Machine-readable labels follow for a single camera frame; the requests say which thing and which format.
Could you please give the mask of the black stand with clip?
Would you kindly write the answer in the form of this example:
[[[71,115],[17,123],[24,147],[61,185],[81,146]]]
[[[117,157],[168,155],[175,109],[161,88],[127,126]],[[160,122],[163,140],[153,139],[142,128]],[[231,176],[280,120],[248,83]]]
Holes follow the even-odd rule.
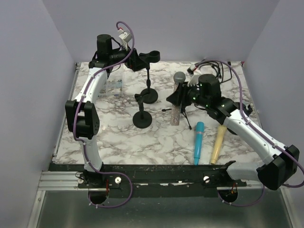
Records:
[[[145,93],[144,95],[135,94],[134,98],[139,106],[139,111],[136,112],[133,116],[133,124],[135,127],[144,129],[151,125],[152,116],[149,112],[144,110],[143,100],[149,93]]]

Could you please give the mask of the black tall mic stand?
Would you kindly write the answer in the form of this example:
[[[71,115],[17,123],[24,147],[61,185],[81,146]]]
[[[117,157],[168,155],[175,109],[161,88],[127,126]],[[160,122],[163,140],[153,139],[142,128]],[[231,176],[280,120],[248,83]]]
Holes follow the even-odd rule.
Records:
[[[157,50],[149,52],[148,61],[149,63],[157,63],[160,61],[160,52]],[[147,80],[146,85],[147,88],[141,91],[141,95],[145,93],[149,93],[143,100],[145,104],[153,104],[158,100],[158,93],[155,89],[151,88],[151,79],[150,79],[150,68],[146,69],[147,71]]]

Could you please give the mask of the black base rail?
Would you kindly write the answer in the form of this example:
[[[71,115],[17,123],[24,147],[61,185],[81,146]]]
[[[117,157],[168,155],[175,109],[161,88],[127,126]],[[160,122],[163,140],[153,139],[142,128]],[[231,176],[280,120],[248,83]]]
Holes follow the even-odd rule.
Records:
[[[224,165],[103,165],[101,173],[78,165],[50,164],[49,171],[70,174],[77,190],[111,198],[215,198],[218,193],[236,199],[237,190],[251,184],[231,179]]]

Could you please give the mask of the black tripod shock mount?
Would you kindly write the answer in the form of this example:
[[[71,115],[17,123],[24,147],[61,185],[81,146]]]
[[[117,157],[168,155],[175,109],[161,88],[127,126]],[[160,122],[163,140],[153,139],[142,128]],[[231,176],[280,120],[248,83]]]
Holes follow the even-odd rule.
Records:
[[[185,106],[175,106],[173,105],[172,108],[164,108],[161,110],[162,112],[170,111],[171,112],[171,120],[170,123],[172,126],[178,126],[180,124],[180,117],[181,115],[186,119],[188,123],[188,127],[191,130],[192,126],[188,120]]]

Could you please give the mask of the black shock mount round-base stand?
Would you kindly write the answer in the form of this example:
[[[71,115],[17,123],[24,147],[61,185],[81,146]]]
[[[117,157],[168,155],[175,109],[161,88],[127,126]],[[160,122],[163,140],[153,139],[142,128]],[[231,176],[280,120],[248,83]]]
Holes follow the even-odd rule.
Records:
[[[246,116],[250,116],[253,112],[253,108],[251,107],[250,104],[242,104],[243,112],[245,113]]]

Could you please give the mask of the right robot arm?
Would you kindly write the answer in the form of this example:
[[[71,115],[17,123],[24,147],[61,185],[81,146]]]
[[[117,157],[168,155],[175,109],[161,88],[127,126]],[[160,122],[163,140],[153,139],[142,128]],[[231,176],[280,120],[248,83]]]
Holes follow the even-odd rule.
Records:
[[[229,186],[235,180],[251,180],[276,190],[295,174],[298,148],[287,147],[265,133],[243,113],[241,104],[223,97],[220,82],[214,75],[200,75],[191,86],[187,82],[179,84],[166,100],[175,106],[203,106],[209,117],[240,136],[262,160],[261,163],[233,161],[218,175],[222,185]]]

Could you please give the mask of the yellow microphone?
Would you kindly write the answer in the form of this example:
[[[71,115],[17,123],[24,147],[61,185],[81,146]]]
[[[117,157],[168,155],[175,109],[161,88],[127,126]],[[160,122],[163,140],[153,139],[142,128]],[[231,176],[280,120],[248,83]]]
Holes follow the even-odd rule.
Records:
[[[221,146],[222,146],[222,142],[223,142],[226,130],[227,130],[227,128],[223,125],[220,125],[218,127],[217,137],[216,137],[216,140],[215,140],[215,143],[214,143],[211,159],[209,161],[209,163],[212,164],[212,165],[216,164],[216,162],[218,161]]]

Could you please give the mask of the blue microphone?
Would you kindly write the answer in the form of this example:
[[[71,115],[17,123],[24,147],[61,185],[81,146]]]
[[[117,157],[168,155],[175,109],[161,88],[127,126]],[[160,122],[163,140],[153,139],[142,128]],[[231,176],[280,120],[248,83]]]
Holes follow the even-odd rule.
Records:
[[[203,134],[205,125],[203,122],[197,122],[196,135],[195,135],[195,146],[194,146],[194,165],[198,165],[200,161],[200,153],[202,148]]]

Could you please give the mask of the clear plastic parts box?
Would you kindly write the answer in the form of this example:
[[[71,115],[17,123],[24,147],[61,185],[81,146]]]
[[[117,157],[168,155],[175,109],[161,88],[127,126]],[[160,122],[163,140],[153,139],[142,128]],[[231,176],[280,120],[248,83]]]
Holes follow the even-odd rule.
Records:
[[[113,71],[102,86],[98,96],[122,96],[124,94],[123,79],[124,72],[122,70]]]

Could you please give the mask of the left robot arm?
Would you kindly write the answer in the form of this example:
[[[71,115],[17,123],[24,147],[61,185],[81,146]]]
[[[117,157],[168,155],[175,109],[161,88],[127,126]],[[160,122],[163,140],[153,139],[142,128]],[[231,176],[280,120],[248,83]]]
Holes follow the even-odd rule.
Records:
[[[119,47],[113,48],[115,39],[108,34],[97,36],[97,50],[89,62],[88,78],[74,100],[68,100],[65,104],[66,120],[69,131],[74,140],[82,147],[85,160],[84,169],[89,177],[89,182],[96,188],[105,183],[103,161],[99,155],[96,135],[99,131],[100,120],[95,108],[95,102],[99,96],[102,85],[107,81],[112,69],[120,64],[125,64],[136,72],[142,69],[150,69],[151,63],[160,61],[160,52],[137,53],[135,45],[129,45],[134,41],[131,33],[123,31],[119,36]]]

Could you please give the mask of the glitter microphone silver head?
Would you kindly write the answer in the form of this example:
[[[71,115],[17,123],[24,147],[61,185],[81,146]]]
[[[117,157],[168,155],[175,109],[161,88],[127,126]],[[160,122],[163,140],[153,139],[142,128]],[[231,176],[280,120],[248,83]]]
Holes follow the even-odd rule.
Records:
[[[176,92],[176,90],[178,89],[179,84],[182,84],[185,81],[185,79],[186,79],[186,76],[181,71],[176,72],[173,76],[175,95],[173,96],[173,105],[172,105],[172,110],[171,110],[171,125],[172,126],[178,126],[180,123],[181,107],[180,107],[180,102],[179,102],[179,95],[178,95],[178,92]]]

